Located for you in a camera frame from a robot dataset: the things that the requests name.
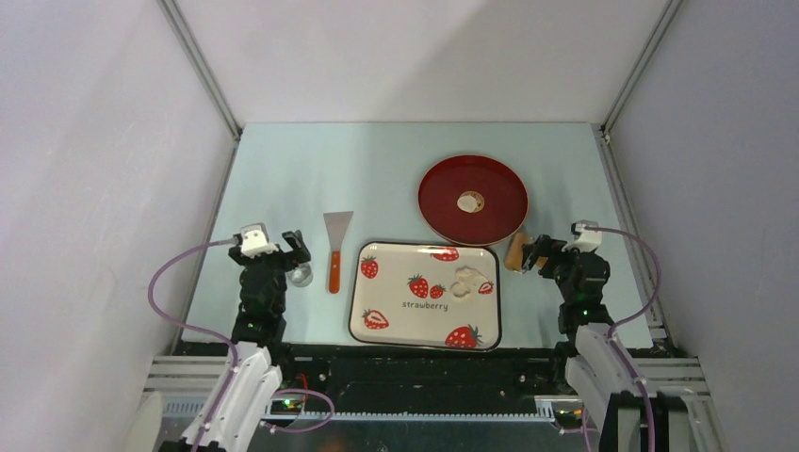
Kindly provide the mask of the white dough piece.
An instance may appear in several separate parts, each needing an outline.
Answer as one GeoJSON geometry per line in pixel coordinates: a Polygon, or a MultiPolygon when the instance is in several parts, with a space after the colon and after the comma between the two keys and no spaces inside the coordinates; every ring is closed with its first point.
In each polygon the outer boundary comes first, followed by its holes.
{"type": "Polygon", "coordinates": [[[492,295],[495,284],[477,269],[464,266],[456,270],[455,282],[449,291],[454,300],[465,301],[477,295],[492,295]]]}

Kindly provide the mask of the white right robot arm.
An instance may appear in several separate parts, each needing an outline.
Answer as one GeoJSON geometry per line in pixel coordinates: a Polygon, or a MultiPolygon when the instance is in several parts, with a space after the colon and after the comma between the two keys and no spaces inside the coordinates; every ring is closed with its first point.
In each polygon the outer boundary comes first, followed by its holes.
{"type": "Polygon", "coordinates": [[[518,233],[506,255],[520,273],[536,270],[562,296],[558,330],[565,341],[552,352],[547,378],[559,393],[577,392],[592,417],[601,451],[656,451],[662,434],[644,375],[616,335],[618,324],[603,302],[611,266],[596,242],[573,242],[518,233]]]}

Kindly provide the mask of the round steel dough cutter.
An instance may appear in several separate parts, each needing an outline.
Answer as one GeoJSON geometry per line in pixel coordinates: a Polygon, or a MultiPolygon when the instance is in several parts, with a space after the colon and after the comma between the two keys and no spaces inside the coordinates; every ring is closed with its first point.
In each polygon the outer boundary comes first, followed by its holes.
{"type": "Polygon", "coordinates": [[[309,263],[302,263],[288,271],[286,278],[295,287],[303,288],[313,281],[313,269],[309,263]]]}

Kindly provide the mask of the round dark red tray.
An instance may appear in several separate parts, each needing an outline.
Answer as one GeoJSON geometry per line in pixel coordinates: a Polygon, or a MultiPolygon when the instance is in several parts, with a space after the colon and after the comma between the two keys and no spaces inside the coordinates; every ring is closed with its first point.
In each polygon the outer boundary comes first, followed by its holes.
{"type": "Polygon", "coordinates": [[[425,172],[417,205],[436,234],[453,243],[481,247],[508,238],[524,224],[530,197],[521,178],[504,163],[462,154],[445,158],[425,172]],[[468,214],[457,207],[466,191],[482,195],[480,212],[468,214]]]}

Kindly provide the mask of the wooden dough roller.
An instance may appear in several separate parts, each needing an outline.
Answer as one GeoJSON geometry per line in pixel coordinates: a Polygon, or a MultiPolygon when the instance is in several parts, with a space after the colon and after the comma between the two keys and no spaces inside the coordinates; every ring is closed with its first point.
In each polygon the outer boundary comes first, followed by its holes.
{"type": "Polygon", "coordinates": [[[516,273],[526,273],[535,267],[542,268],[546,265],[547,257],[532,258],[527,252],[532,250],[537,239],[526,232],[517,232],[511,239],[505,253],[503,264],[506,269],[516,273]]]}

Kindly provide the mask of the white strawberry print tray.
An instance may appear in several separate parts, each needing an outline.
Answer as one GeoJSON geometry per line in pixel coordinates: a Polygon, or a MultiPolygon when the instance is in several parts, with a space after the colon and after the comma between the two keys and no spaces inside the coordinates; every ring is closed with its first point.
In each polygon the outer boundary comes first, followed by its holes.
{"type": "Polygon", "coordinates": [[[351,337],[364,344],[488,351],[502,337],[499,262],[486,248],[370,242],[358,254],[351,337]],[[451,297],[460,267],[495,284],[492,295],[451,297]]]}

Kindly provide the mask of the aluminium frame rail front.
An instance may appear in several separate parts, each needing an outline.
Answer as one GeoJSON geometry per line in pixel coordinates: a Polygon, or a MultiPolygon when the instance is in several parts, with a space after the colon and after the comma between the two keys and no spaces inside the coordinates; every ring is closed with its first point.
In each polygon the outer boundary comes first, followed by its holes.
{"type": "MultiPolygon", "coordinates": [[[[160,393],[164,396],[164,403],[172,397],[199,398],[204,403],[215,386],[217,377],[226,364],[225,361],[221,356],[156,357],[144,383],[142,401],[151,393],[160,393]]],[[[681,396],[685,401],[691,420],[688,439],[693,440],[698,451],[728,450],[724,435],[718,428],[718,418],[711,403],[709,386],[698,359],[639,358],[637,361],[650,389],[681,396]]],[[[271,402],[268,408],[279,412],[329,412],[328,405],[314,397],[309,397],[301,409],[278,408],[280,405],[286,406],[286,402],[288,400],[271,402]]],[[[577,426],[580,419],[577,411],[582,403],[576,393],[537,403],[542,402],[552,404],[555,412],[554,422],[565,421],[569,427],[577,426]]]]}

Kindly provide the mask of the right aluminium corner post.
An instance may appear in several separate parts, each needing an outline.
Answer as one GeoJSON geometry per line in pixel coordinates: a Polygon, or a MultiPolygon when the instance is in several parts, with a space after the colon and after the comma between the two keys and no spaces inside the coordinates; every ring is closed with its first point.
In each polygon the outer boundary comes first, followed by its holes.
{"type": "Polygon", "coordinates": [[[622,116],[628,101],[644,77],[646,70],[660,48],[662,41],[679,14],[683,4],[683,0],[668,0],[665,3],[658,20],[644,41],[644,46],[636,57],[622,87],[611,103],[611,107],[604,121],[601,123],[600,130],[604,135],[608,136],[611,133],[611,130],[622,116]]]}

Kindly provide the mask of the aluminium corner post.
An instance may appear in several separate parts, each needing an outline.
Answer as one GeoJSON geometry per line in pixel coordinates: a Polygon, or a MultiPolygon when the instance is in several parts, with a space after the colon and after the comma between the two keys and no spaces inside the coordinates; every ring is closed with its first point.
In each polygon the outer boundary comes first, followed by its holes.
{"type": "Polygon", "coordinates": [[[223,93],[222,86],[214,74],[179,2],[175,0],[157,0],[156,2],[211,104],[222,119],[227,132],[233,141],[239,141],[243,127],[236,119],[234,111],[223,93]]]}
{"type": "Polygon", "coordinates": [[[601,123],[600,130],[604,135],[608,136],[611,133],[611,130],[622,116],[628,101],[644,77],[646,70],[660,48],[662,41],[679,14],[683,4],[683,0],[668,0],[665,3],[658,20],[644,41],[644,46],[636,57],[622,87],[611,103],[611,107],[604,121],[601,123]]]}

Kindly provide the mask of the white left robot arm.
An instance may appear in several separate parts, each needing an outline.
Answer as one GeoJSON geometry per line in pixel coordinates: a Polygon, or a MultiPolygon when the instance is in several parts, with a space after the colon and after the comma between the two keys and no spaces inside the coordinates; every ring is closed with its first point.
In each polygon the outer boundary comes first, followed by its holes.
{"type": "Polygon", "coordinates": [[[226,366],[197,414],[177,440],[162,451],[245,451],[271,397],[298,379],[283,343],[286,291],[291,272],[309,266],[302,232],[282,234],[288,250],[269,238],[262,224],[241,228],[225,240],[229,257],[241,266],[234,327],[229,335],[206,334],[228,347],[226,366]]]}

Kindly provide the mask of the left aluminium corner post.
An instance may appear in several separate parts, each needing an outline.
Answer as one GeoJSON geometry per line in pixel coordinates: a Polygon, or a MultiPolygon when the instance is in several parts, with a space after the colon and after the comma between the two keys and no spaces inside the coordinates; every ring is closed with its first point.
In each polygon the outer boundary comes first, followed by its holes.
{"type": "Polygon", "coordinates": [[[236,119],[234,111],[223,93],[222,86],[214,74],[179,2],[175,0],[157,0],[156,2],[211,104],[222,119],[227,132],[233,141],[239,141],[243,127],[236,119]]]}

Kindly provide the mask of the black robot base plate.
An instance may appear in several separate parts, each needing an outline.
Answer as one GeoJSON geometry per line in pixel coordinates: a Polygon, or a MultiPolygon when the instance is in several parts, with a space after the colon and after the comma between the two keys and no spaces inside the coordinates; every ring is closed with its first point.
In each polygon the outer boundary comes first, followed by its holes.
{"type": "Polygon", "coordinates": [[[542,348],[291,347],[284,382],[329,397],[336,412],[534,413],[575,390],[553,379],[542,348]]]}

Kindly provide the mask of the steel scraper orange handle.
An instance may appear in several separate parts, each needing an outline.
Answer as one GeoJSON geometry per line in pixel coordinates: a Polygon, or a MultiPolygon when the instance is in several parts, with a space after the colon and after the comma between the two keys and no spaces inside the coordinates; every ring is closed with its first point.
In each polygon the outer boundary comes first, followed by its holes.
{"type": "Polygon", "coordinates": [[[331,251],[328,268],[328,291],[331,294],[338,294],[340,291],[342,267],[341,247],[352,216],[352,211],[328,212],[323,214],[331,251]]]}

